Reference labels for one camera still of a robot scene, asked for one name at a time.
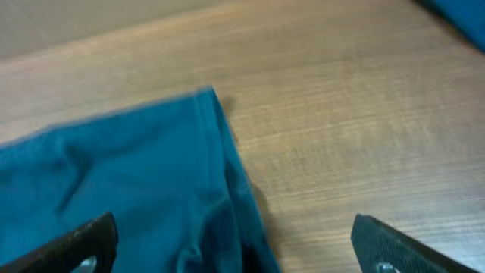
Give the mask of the dark navy shorts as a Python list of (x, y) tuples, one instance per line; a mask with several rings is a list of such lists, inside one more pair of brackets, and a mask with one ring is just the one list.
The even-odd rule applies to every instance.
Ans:
[(1, 261), (107, 212), (115, 272), (277, 272), (210, 87), (1, 147)]

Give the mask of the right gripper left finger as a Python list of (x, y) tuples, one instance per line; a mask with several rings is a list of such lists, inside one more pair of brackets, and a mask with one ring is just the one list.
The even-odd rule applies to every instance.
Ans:
[(119, 235), (112, 213), (78, 228), (1, 267), (10, 273), (110, 273)]

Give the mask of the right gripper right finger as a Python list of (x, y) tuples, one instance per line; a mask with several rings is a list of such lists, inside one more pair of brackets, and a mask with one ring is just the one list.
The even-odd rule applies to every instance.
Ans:
[(364, 273), (477, 273), (370, 215), (355, 216), (351, 241)]

